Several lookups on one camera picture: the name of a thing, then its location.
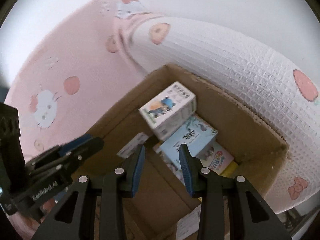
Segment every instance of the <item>cartoon character on box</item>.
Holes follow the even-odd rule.
[[[160,114],[165,114],[170,111],[175,105],[176,104],[172,102],[169,97],[165,97],[161,101],[153,102],[150,105],[150,111],[148,114],[153,114],[154,118],[157,118]]]

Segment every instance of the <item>white box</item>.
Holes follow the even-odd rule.
[[[175,82],[139,111],[158,139],[165,141],[196,111],[196,95]]]

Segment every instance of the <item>white wall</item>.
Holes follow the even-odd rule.
[[[0,29],[0,71],[10,86],[29,53],[90,0],[18,0]],[[320,24],[304,0],[140,0],[154,12],[215,23],[279,51],[320,85]]]

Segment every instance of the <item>white label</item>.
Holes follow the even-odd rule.
[[[200,222],[201,204],[190,214],[181,218],[177,223],[176,240],[183,240],[198,231]]]
[[[145,143],[146,140],[148,140],[148,135],[141,132],[138,133],[130,142],[126,144],[118,153],[117,156],[121,158],[128,158],[134,151],[136,150],[138,144]]]

